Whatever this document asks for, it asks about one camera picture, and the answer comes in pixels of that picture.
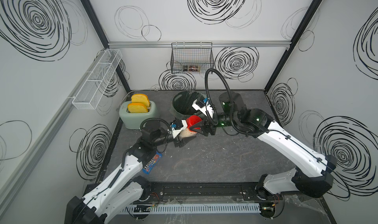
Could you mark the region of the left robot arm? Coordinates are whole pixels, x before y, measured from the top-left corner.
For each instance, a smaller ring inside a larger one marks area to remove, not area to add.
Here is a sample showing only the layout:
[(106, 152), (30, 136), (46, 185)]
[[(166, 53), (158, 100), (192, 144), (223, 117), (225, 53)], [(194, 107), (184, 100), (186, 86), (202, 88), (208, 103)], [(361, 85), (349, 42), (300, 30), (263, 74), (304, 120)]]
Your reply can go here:
[(152, 163), (158, 146), (170, 142), (183, 146), (191, 140), (193, 125), (188, 119), (171, 124), (161, 118), (145, 119), (140, 125), (141, 136), (123, 153), (120, 165), (82, 198), (75, 196), (68, 202), (64, 222), (108, 224), (129, 204), (147, 200), (151, 183), (137, 174)]

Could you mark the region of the red jar lid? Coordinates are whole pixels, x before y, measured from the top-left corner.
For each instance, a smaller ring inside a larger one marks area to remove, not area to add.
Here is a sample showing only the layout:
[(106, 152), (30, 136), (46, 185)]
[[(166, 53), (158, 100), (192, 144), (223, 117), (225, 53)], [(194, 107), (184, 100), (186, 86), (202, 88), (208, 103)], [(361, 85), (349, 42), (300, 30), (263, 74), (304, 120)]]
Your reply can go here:
[(201, 121), (202, 121), (202, 119), (199, 116), (197, 116), (197, 115), (190, 116), (189, 118), (186, 119), (186, 123), (187, 123), (188, 129), (190, 131), (192, 131), (191, 126), (193, 126), (193, 125), (195, 125), (195, 124), (197, 124), (197, 123), (199, 123)]

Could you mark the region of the clear oatmeal jar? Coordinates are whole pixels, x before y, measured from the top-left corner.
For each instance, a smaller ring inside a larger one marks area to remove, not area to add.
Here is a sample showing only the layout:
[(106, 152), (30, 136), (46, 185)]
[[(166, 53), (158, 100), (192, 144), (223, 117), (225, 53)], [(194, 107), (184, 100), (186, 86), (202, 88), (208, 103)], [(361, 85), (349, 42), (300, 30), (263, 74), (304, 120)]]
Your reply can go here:
[(188, 128), (185, 128), (184, 130), (182, 130), (179, 134), (180, 138), (181, 139), (184, 139), (184, 138), (190, 138), (190, 137), (194, 137), (197, 135), (197, 132), (195, 131), (191, 131), (190, 129)]

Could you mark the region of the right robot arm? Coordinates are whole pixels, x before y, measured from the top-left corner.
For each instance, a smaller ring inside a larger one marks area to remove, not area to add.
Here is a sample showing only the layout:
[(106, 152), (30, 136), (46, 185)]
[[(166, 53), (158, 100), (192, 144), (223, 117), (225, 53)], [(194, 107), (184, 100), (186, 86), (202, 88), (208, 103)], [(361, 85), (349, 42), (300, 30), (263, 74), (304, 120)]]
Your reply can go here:
[(217, 113), (210, 100), (200, 97), (192, 102), (196, 111), (201, 111), (206, 119), (189, 128), (205, 136), (213, 135), (218, 127), (235, 126), (236, 131), (246, 133), (270, 145), (291, 162), (295, 168), (279, 173), (264, 174), (255, 187), (256, 195), (267, 200), (282, 192), (299, 191), (307, 196), (319, 198), (333, 186), (333, 170), (337, 159), (324, 156), (291, 136), (277, 121), (261, 109), (248, 109), (239, 93), (223, 93), (219, 96), (223, 112)]

